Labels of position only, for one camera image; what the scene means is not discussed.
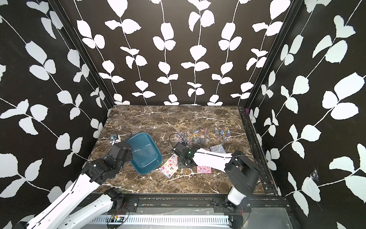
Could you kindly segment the pink sticker sheet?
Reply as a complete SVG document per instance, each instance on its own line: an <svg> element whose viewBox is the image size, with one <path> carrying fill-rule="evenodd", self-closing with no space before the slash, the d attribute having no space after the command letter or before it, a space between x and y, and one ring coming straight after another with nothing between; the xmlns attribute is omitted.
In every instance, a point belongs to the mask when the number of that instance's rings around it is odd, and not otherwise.
<svg viewBox="0 0 366 229"><path fill-rule="evenodd" d="M197 165L197 173L199 174L212 174L212 168L199 164Z"/></svg>

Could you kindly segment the teal plastic storage box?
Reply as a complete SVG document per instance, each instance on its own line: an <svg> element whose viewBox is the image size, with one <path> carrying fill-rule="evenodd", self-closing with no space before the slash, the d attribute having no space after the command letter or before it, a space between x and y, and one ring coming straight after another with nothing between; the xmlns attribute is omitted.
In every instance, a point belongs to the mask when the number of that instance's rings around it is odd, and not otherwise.
<svg viewBox="0 0 366 229"><path fill-rule="evenodd" d="M132 147L130 163L140 175L146 175L161 165L162 154L148 133L135 134L127 143Z"/></svg>

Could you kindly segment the blue holographic sticker sheet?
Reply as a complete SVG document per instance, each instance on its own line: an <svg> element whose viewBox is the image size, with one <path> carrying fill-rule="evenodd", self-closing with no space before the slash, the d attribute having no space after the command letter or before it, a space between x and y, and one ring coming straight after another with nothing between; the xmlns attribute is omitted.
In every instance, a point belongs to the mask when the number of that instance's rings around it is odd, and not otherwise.
<svg viewBox="0 0 366 229"><path fill-rule="evenodd" d="M220 154L226 154L226 151L221 144L210 147L210 151Z"/></svg>

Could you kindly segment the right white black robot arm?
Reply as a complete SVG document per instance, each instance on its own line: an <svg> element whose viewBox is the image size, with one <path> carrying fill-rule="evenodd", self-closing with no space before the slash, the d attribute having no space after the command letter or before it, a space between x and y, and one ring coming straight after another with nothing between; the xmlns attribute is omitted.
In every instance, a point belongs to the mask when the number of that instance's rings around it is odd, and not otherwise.
<svg viewBox="0 0 366 229"><path fill-rule="evenodd" d="M260 179L258 166L239 150L223 154L203 148L188 148L182 143L177 143L173 147L173 152L178 156L178 163L184 168L205 166L220 170L228 176L232 187L225 201L213 201L212 203L229 212L241 209L240 204L243 199L254 193Z"/></svg>

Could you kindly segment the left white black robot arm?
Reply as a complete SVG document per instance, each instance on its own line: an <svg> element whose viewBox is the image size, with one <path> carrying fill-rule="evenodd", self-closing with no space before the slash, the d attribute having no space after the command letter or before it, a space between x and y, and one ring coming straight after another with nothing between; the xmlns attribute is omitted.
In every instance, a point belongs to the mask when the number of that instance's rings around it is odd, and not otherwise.
<svg viewBox="0 0 366 229"><path fill-rule="evenodd" d="M124 195L116 188L108 189L90 207L84 207L70 219L71 212L95 189L106 180L114 178L122 171L126 162L132 160L132 146L127 142L119 142L110 151L89 163L75 182L63 192L50 206L31 219L29 222L20 221L16 229L56 229L59 226L81 228L86 223L108 212L125 207Z"/></svg>

